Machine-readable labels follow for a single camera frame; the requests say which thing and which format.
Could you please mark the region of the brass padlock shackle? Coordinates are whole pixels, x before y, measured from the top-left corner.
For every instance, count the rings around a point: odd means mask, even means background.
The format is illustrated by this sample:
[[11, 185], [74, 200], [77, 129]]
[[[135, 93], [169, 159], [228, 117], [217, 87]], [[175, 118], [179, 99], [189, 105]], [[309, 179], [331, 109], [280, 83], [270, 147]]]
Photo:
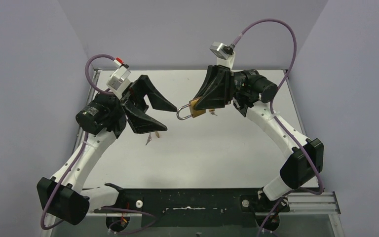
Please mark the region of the brass padlock shackle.
[[[192, 99], [190, 100], [187, 104], [181, 106], [177, 112], [176, 112], [176, 116], [177, 116], [177, 119], [179, 120], [187, 120], [189, 118], [196, 118], [200, 115], [203, 115], [206, 113], [206, 110], [196, 110], [194, 107], [195, 105], [197, 104], [197, 102], [200, 100], [201, 97], [197, 97], [195, 99]], [[180, 116], [180, 112], [183, 110], [183, 109], [186, 109], [186, 108], [189, 108], [189, 111], [190, 111], [190, 114], [188, 116], [185, 116], [185, 117], [182, 117]]]

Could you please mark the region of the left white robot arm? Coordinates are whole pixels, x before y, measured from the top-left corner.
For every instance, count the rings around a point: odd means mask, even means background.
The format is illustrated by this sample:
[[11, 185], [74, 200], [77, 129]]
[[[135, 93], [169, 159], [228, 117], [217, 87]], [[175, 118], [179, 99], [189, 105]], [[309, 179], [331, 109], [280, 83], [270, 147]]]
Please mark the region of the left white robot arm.
[[50, 178], [41, 178], [37, 184], [43, 209], [40, 220], [43, 230], [51, 229], [46, 224], [48, 214], [60, 222], [77, 225], [92, 210], [104, 207], [122, 210], [126, 206], [124, 194], [108, 185], [85, 190], [85, 181], [126, 126], [136, 134], [167, 130], [166, 125], [147, 115], [148, 108], [177, 111], [147, 75], [135, 81], [126, 76], [111, 76], [107, 87], [76, 115], [84, 132], [81, 145], [58, 171]]

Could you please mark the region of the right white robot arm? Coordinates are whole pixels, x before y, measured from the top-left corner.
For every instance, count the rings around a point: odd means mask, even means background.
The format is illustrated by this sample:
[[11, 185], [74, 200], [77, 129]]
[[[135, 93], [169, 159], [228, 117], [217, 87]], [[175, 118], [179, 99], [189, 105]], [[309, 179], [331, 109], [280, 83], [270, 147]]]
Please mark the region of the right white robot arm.
[[192, 117], [232, 103], [281, 150], [284, 164], [258, 191], [258, 205], [265, 211], [272, 210], [284, 194], [317, 177], [323, 168], [323, 143], [297, 131], [272, 109], [277, 92], [278, 86], [257, 70], [233, 72], [225, 66], [210, 65], [200, 90], [189, 103]]

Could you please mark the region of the small silver key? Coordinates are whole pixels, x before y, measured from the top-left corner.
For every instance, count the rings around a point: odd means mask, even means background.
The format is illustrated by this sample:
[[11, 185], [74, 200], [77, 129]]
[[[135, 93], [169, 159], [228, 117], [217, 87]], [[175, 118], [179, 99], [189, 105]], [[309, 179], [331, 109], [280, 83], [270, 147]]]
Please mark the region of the small silver key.
[[145, 143], [145, 145], [147, 145], [150, 141], [152, 140], [152, 134], [151, 133], [149, 133], [149, 135], [148, 135], [148, 138], [147, 138], [147, 141], [146, 141], [146, 143]]

